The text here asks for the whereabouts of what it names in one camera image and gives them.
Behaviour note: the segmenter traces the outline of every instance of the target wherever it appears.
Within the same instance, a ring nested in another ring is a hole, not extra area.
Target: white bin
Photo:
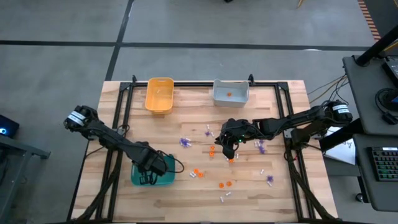
[[[249,83],[214,80],[213,99],[216,106],[242,108],[249,99]]]

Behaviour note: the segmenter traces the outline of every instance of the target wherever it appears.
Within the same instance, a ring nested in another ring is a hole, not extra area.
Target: orange object
[[[145,108],[155,114],[171,113],[174,81],[171,78],[151,78],[148,81]]]

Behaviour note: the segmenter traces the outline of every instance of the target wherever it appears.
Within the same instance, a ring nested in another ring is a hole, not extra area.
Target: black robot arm
[[[302,149],[314,134],[324,135],[330,126],[346,126],[353,119],[347,105],[340,101],[326,101],[321,106],[289,115],[285,118],[254,119],[250,123],[246,119],[229,119],[223,124],[216,144],[222,145],[223,154],[233,159],[239,143],[253,139],[272,140],[282,131],[292,129],[289,147]],[[308,124],[305,128],[296,128]]]
[[[99,143],[107,149],[122,150],[140,172],[152,171],[157,175],[167,172],[163,155],[149,146],[148,142],[131,142],[123,133],[108,128],[100,119],[97,111],[88,106],[77,106],[63,122],[71,132],[79,132],[88,140],[98,138]]]

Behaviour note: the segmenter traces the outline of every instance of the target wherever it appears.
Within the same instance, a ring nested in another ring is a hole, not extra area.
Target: green plastic container
[[[169,170],[175,171],[175,160],[172,155],[170,156],[164,156],[165,162],[169,167]],[[145,184],[141,185],[139,183],[139,178],[141,176],[141,173],[138,172],[138,169],[135,165],[131,166],[131,182],[135,186],[166,186],[170,185],[174,182],[175,180],[175,173],[174,172],[166,172],[163,176],[158,176],[157,177],[157,182],[154,185],[151,184]]]

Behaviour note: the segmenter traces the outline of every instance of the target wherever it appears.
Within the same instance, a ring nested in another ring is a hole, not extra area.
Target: computer keyboard
[[[398,181],[398,148],[370,147],[373,170],[378,181]]]

